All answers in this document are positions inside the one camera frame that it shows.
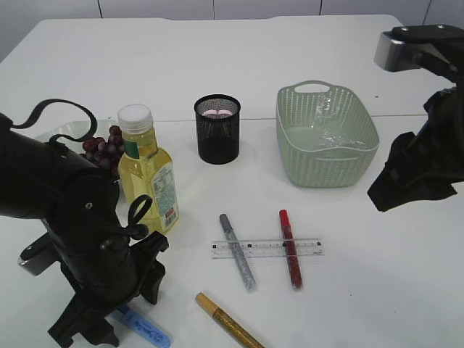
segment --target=grapes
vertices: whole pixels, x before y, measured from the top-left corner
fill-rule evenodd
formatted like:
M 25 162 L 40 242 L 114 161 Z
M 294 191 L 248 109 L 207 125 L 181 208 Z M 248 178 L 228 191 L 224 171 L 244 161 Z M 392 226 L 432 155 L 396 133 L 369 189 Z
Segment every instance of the grapes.
M 94 160 L 95 162 L 100 162 L 104 158 L 104 153 L 101 151 L 97 151 L 94 153 Z
M 109 127 L 109 134 L 112 136 L 120 136 L 122 134 L 121 128 L 118 125 L 112 125 Z
M 117 151 L 117 147 L 116 147 L 115 145 L 113 145 L 113 144 L 111 144 L 111 145 L 109 145 L 109 146 L 107 147 L 107 152 L 108 152 L 109 154 L 115 154 L 116 151 Z
M 123 137 L 122 136 L 115 136 L 113 139 L 112 139 L 112 142 L 111 144 L 115 145 L 115 146 L 121 146 L 124 144 L 124 141 L 123 141 Z
M 92 137 L 82 143 L 85 153 L 79 155 L 102 170 L 107 170 L 111 178 L 117 180 L 119 179 L 117 166 L 124 153 L 124 141 L 121 134 L 121 129 L 117 125 L 112 125 L 109 128 L 108 141 L 101 136 Z
M 84 151 L 92 151 L 94 145 L 95 145 L 95 140 L 89 139 L 82 143 L 82 148 L 84 149 Z
M 99 143 L 98 150 L 100 152 L 105 152 L 107 150 L 107 147 L 108 147 L 108 143 L 105 140 L 103 140 L 101 143 Z
M 112 178 L 119 179 L 119 172 L 117 171 L 117 167 L 113 167 L 110 170 Z
M 113 157 L 111 157 L 111 166 L 112 167 L 117 167 L 117 165 L 119 164 L 119 160 L 121 159 L 121 156 L 119 155 L 115 155 Z
M 104 157 L 100 160 L 100 167 L 104 169 L 110 169 L 111 168 L 111 161 L 109 160 L 108 157 Z

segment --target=white wall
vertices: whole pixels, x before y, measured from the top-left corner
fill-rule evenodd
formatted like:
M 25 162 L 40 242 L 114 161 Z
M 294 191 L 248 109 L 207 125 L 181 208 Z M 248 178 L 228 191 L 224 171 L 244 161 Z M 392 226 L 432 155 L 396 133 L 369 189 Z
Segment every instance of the white wall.
M 319 15 L 320 0 L 215 0 L 217 20 Z
M 212 0 L 100 0 L 100 6 L 103 18 L 212 20 L 214 17 Z
M 93 17 L 96 0 L 0 0 L 0 62 L 41 20 Z
M 322 15 L 392 15 L 404 25 L 421 25 L 429 3 L 430 0 L 323 0 L 321 13 Z
M 432 0 L 425 24 L 449 24 L 464 28 L 464 0 Z

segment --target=clear ruler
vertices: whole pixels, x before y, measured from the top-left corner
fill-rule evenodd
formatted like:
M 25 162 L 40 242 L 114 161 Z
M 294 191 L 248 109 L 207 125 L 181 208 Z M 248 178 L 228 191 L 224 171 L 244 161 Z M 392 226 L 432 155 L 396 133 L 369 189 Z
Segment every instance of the clear ruler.
M 293 242 L 297 255 L 286 253 L 286 243 Z M 241 248 L 245 257 L 288 257 L 323 256 L 325 254 L 322 238 L 305 239 L 255 239 L 249 241 L 213 241 L 213 259 L 233 258 L 232 249 Z

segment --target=plate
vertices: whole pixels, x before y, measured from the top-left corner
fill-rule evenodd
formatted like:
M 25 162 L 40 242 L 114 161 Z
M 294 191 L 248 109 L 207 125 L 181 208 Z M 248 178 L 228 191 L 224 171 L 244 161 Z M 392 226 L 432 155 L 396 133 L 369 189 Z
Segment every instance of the plate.
M 109 127 L 111 127 L 112 125 L 117 125 L 117 123 L 113 120 L 97 120 L 97 127 L 94 136 L 101 136 L 102 138 L 107 140 L 109 137 Z M 87 133 L 89 128 L 90 121 L 68 122 L 64 125 L 49 130 L 48 132 L 41 134 L 40 136 L 37 136 L 36 140 L 46 143 L 50 139 L 50 137 L 54 136 L 55 134 L 67 134 L 69 136 L 72 136 L 73 138 L 79 138 L 83 136 L 85 133 Z M 71 149 L 78 154 L 84 153 L 84 150 L 82 150 L 82 143 L 67 140 L 66 138 L 60 138 L 58 139 L 58 141 L 66 145 L 68 149 Z

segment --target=white table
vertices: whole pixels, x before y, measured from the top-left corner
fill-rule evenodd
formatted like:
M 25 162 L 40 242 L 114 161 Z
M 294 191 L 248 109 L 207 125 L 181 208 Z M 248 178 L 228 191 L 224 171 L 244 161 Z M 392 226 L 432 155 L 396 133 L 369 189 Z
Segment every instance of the white table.
M 172 348 L 237 347 L 197 306 L 199 291 L 266 347 L 461 347 L 464 194 L 384 214 L 366 194 L 392 140 L 424 120 L 375 117 L 376 157 L 357 185 L 338 189 L 290 184 L 274 120 L 242 120 L 240 155 L 222 166 L 198 157 L 193 121 L 156 123 L 158 141 L 174 159 L 181 219 L 159 256 L 167 269 L 159 303 L 138 298 L 132 305 L 170 334 Z M 279 238 L 280 209 L 289 211 L 295 238 L 324 237 L 326 255 L 300 258 L 299 293 L 291 290 L 284 259 L 255 260 L 258 290 L 247 294 L 232 260 L 210 258 L 210 242 L 223 238 L 218 215 L 228 214 L 239 238 Z M 0 347 L 57 347 L 46 330 L 72 289 L 56 265 L 37 278 L 16 266 L 18 254 L 44 232 L 38 221 L 1 217 L 0 225 Z M 116 325 L 116 333 L 121 347 L 148 347 L 124 326 Z M 89 345 L 76 336 L 73 347 Z
M 352 89 L 371 115 L 423 115 L 425 100 L 450 84 L 373 61 L 380 33 L 399 25 L 387 15 L 46 20 L 0 64 L 0 112 L 21 119 L 43 99 L 65 98 L 98 118 L 141 102 L 156 120 L 193 120 L 199 97 L 224 93 L 241 102 L 242 118 L 274 118 L 280 88 L 324 80 Z M 50 110 L 67 116 L 82 117 Z
M 177 120 L 155 126 L 174 159 L 181 220 L 159 256 L 167 268 L 159 304 L 132 304 L 170 334 L 173 348 L 237 347 L 196 305 L 199 291 L 266 347 L 461 347 L 464 195 L 385 214 L 366 195 L 392 140 L 425 120 L 405 115 L 420 114 L 426 98 L 448 86 L 425 71 L 390 74 L 373 64 L 378 34 L 398 24 L 388 16 L 46 21 L 0 64 L 0 110 L 20 123 L 40 100 L 62 97 L 98 118 L 143 102 L 158 120 Z M 292 186 L 274 120 L 241 121 L 234 162 L 211 166 L 199 159 L 191 121 L 198 97 L 231 94 L 243 104 L 242 118 L 272 118 L 277 90 L 309 78 L 352 88 L 373 115 L 398 115 L 374 119 L 381 145 L 357 185 Z M 83 119 L 70 107 L 53 106 L 23 133 L 37 136 Z M 212 203 L 218 199 L 220 206 Z M 247 294 L 233 261 L 210 259 L 210 242 L 223 237 L 218 215 L 229 215 L 239 238 L 279 238 L 280 209 L 289 211 L 295 237 L 326 239 L 326 256 L 300 260 L 300 293 L 291 290 L 285 260 L 255 260 L 258 291 Z M 46 330 L 69 302 L 70 286 L 57 265 L 38 278 L 16 266 L 44 230 L 38 221 L 6 217 L 0 226 L 0 347 L 57 347 Z M 147 347 L 115 327 L 121 347 Z M 73 347 L 89 345 L 76 337 Z

